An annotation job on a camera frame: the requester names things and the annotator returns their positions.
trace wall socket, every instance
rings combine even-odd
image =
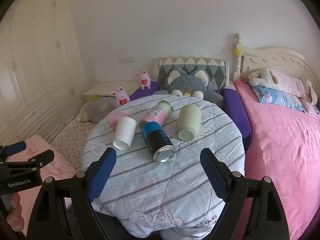
[[[134,59],[132,57],[121,57],[118,59],[119,64],[131,64],[134,63]]]

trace blue gripper pad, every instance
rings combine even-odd
[[[27,144],[24,141],[21,141],[12,145],[8,145],[4,153],[9,156],[15,155],[16,153],[24,151],[26,147]]]
[[[227,192],[227,183],[225,179],[222,177],[221,173],[219,172],[217,166],[214,164],[214,162],[209,157],[209,154],[206,151],[201,151],[200,154],[200,163],[201,166],[207,175],[211,186],[216,193],[218,198],[223,199],[224,202],[228,201],[228,192]]]
[[[116,160],[116,150],[109,147],[100,157],[100,160],[94,162],[100,164],[100,166],[97,167],[98,170],[90,181],[89,193],[87,195],[90,203],[92,203],[96,198],[100,197],[101,192],[113,170],[113,167],[116,165]]]

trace finger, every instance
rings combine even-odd
[[[7,222],[11,227],[15,227],[18,224],[21,217],[21,211],[22,207],[20,204],[10,211],[9,215],[7,216]]]
[[[16,226],[12,227],[13,231],[21,232],[24,228],[24,219],[23,217],[19,217],[19,221]]]
[[[11,194],[10,204],[13,208],[16,208],[18,205],[20,205],[20,195],[18,192]]]

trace bed post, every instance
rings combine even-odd
[[[242,45],[240,42],[240,34],[236,33],[236,43],[235,43],[235,64],[234,64],[234,74],[233,81],[240,78],[240,67],[241,67],[241,57],[242,57]]]

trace gray plush toy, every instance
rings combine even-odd
[[[175,68],[169,73],[164,88],[166,90],[158,91],[155,94],[193,96],[214,103],[223,109],[223,97],[212,91],[209,75],[203,69],[197,69],[188,75],[181,68]]]

